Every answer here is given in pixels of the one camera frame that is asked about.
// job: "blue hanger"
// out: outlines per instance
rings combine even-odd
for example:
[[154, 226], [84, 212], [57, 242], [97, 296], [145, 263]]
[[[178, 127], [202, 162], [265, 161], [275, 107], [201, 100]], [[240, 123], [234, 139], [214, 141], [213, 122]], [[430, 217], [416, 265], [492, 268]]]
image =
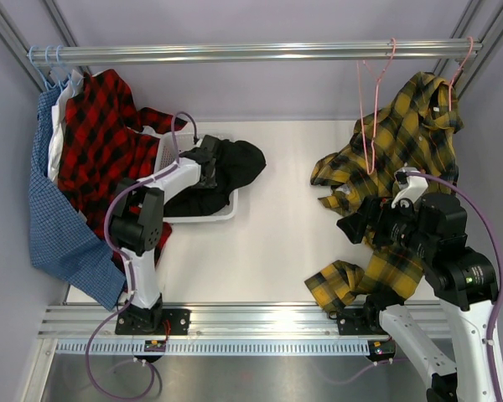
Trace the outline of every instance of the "blue hanger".
[[58, 66], [67, 73], [67, 77], [69, 78], [69, 80], [73, 83], [73, 97], [75, 97], [76, 95], [76, 87], [80, 84], [80, 82], [82, 82], [82, 80], [84, 79], [84, 77], [81, 77], [78, 82], [74, 82], [73, 79], [72, 79], [72, 75], [71, 75], [71, 72], [67, 69], [67, 66], [64, 64], [63, 61], [60, 60], [60, 48], [63, 48], [64, 46], [62, 44], [60, 44], [57, 48], [56, 48], [56, 60], [58, 61]]
[[65, 89], [65, 83], [63, 83], [60, 80], [60, 75], [57, 73], [56, 70], [54, 70], [54, 67], [52, 66], [52, 63], [50, 63], [50, 61], [49, 61], [49, 49], [51, 47], [52, 46], [47, 46], [47, 49], [44, 51], [44, 61], [47, 62], [47, 65], [50, 67], [50, 70], [54, 72], [54, 75], [56, 76], [56, 79], [58, 80], [58, 82], [56, 84], [60, 87], [60, 91], [63, 92], [64, 89]]
[[44, 82], [44, 87], [47, 89], [47, 90], [52, 90], [53, 88], [56, 87], [56, 84], [52, 85], [49, 83], [49, 81], [47, 80], [47, 78], [44, 76], [44, 74], [41, 72], [41, 70], [35, 66], [34, 64], [34, 61], [32, 60], [32, 51], [36, 48], [38, 48], [39, 46], [32, 46], [30, 48], [30, 51], [28, 52], [28, 58], [30, 60], [30, 63], [31, 65], [37, 70], [37, 72], [39, 73], [39, 75], [41, 75], [41, 80], [43, 80]]

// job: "plastic basket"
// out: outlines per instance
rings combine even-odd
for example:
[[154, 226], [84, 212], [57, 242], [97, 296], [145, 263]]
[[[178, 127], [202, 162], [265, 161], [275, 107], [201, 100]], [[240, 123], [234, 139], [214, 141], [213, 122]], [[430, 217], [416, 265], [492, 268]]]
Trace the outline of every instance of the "plastic basket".
[[[201, 138], [203, 135], [208, 134], [210, 136], [220, 138], [221, 140], [232, 140], [233, 138], [228, 135], [222, 135], [213, 132], [202, 132], [199, 134]], [[171, 137], [171, 133], [166, 133], [162, 136], [156, 136], [160, 138], [160, 144], [158, 146], [157, 160], [155, 162], [155, 171], [167, 167], [175, 160], [174, 142]], [[193, 132], [182, 132], [176, 133], [177, 145], [179, 147], [179, 153], [188, 151], [194, 147], [194, 133]], [[236, 206], [238, 205], [238, 189], [233, 191], [229, 196], [229, 205], [226, 205], [220, 211], [209, 215], [209, 216], [183, 216], [183, 217], [164, 217], [164, 222], [169, 224], [197, 224], [204, 222], [215, 222], [218, 220], [228, 220], [235, 216]]]

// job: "clothes hanger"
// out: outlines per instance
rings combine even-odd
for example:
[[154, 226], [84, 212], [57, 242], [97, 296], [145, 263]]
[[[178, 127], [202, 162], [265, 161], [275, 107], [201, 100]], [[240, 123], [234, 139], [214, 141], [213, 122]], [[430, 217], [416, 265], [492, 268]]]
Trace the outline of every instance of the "clothes hanger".
[[61, 81], [60, 79], [60, 75], [58, 74], [58, 72], [54, 69], [54, 66], [52, 65], [52, 63], [50, 63], [49, 61], [49, 49], [51, 48], [52, 46], [47, 46], [47, 49], [44, 51], [44, 61], [47, 62], [47, 66], [49, 66], [50, 68], [50, 71], [54, 72], [54, 75], [56, 76], [56, 79], [58, 80], [58, 82], [56, 82], [56, 84], [60, 87], [60, 92], [63, 92], [65, 87], [66, 87], [66, 84], [64, 82]]
[[38, 49], [39, 46], [32, 46], [28, 52], [28, 58], [30, 60], [30, 64], [37, 70], [37, 72], [39, 73], [39, 75], [41, 76], [41, 80], [43, 80], [43, 83], [44, 83], [44, 87], [47, 89], [47, 90], [52, 90], [56, 87], [56, 84], [52, 85], [49, 83], [49, 81], [47, 80], [47, 78], [44, 76], [43, 72], [39, 69], [39, 67], [37, 67], [35, 64], [34, 64], [34, 60], [32, 59], [32, 52], [34, 51], [34, 49]]
[[460, 63], [460, 66], [458, 67], [458, 69], [456, 70], [456, 72], [453, 75], [453, 78], [449, 82], [449, 111], [451, 111], [451, 109], [453, 107], [453, 102], [451, 101], [451, 90], [453, 89], [453, 84], [456, 81], [456, 79], [459, 77], [460, 71], [462, 71], [462, 69], [464, 68], [464, 64], [466, 64], [466, 61], [468, 61], [468, 59], [471, 55], [471, 52], [473, 52], [473, 42], [474, 42], [473, 36], [469, 36], [468, 39], [469, 39], [468, 55], [465, 57], [464, 61], [462, 63]]
[[371, 67], [367, 64], [365, 60], [363, 60], [363, 65], [369, 70], [373, 78], [375, 79], [376, 82], [376, 87], [375, 87], [375, 119], [373, 123], [373, 128], [372, 128], [372, 139], [371, 139], [371, 153], [372, 153], [372, 160], [371, 160], [371, 168], [369, 168], [369, 161], [367, 159], [367, 144], [366, 144], [366, 129], [363, 124], [363, 96], [361, 94], [361, 75], [360, 75], [360, 61], [356, 61], [356, 68], [358, 70], [358, 91], [360, 92], [360, 117], [361, 117], [361, 135], [363, 137], [363, 152], [366, 156], [366, 168], [367, 168], [367, 174], [372, 174], [375, 171], [375, 137], [376, 137], [376, 115], [378, 114], [378, 95], [380, 92], [380, 83], [382, 81], [382, 78], [384, 77], [384, 74], [386, 73], [387, 68], [393, 61], [393, 56], [395, 56], [395, 51], [397, 50], [397, 41], [395, 38], [392, 38], [392, 43], [393, 43], [393, 49], [392, 49], [392, 55], [390, 56], [389, 60], [387, 61], [386, 67], [382, 70], [380, 75], [378, 77], [375, 76], [375, 74], [372, 72]]
[[67, 73], [67, 78], [68, 78], [68, 80], [69, 80], [70, 82], [72, 82], [72, 83], [73, 83], [73, 97], [75, 97], [75, 96], [76, 96], [76, 87], [77, 87], [78, 85], [80, 85], [80, 83], [81, 83], [81, 82], [82, 82], [82, 80], [84, 79], [84, 76], [82, 76], [82, 77], [78, 80], [78, 82], [74, 82], [74, 81], [73, 81], [73, 77], [72, 77], [72, 70], [73, 70], [73, 69], [68, 70], [68, 69], [67, 69], [67, 66], [64, 64], [64, 62], [60, 60], [60, 49], [61, 49], [61, 48], [63, 48], [63, 47], [64, 47], [64, 46], [63, 46], [63, 44], [60, 44], [60, 45], [58, 45], [58, 46], [56, 47], [56, 60], [58, 61], [58, 66], [59, 66], [59, 67], [60, 67], [60, 68], [61, 68], [61, 69], [65, 72], [65, 73]]

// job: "metal floor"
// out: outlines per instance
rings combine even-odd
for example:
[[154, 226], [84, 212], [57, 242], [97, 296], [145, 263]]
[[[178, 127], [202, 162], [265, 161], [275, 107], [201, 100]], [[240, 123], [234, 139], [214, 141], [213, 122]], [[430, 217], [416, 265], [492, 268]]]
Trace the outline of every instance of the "metal floor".
[[[103, 388], [122, 397], [140, 394], [148, 385], [148, 368], [139, 363], [108, 372], [124, 357], [94, 356], [93, 373]], [[163, 357], [143, 400], [164, 402], [330, 402], [390, 401], [388, 370], [378, 367], [349, 385], [336, 382], [369, 365], [362, 357]], [[42, 399], [44, 402], [107, 401], [89, 384], [84, 356], [57, 355]]]

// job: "white table surface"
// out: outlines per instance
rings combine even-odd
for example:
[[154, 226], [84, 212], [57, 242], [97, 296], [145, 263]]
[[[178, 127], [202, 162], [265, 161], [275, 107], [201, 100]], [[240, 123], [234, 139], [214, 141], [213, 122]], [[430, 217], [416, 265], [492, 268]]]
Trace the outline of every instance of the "white table surface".
[[[366, 267], [371, 249], [352, 245], [335, 223], [339, 215], [317, 197], [314, 164], [349, 140], [353, 121], [198, 123], [200, 132], [230, 133], [265, 154], [267, 167], [239, 190], [234, 219], [174, 224], [157, 272], [167, 270], [166, 302], [311, 302], [303, 281], [341, 259]], [[425, 280], [413, 301], [435, 300]], [[67, 302], [93, 302], [71, 287]]]

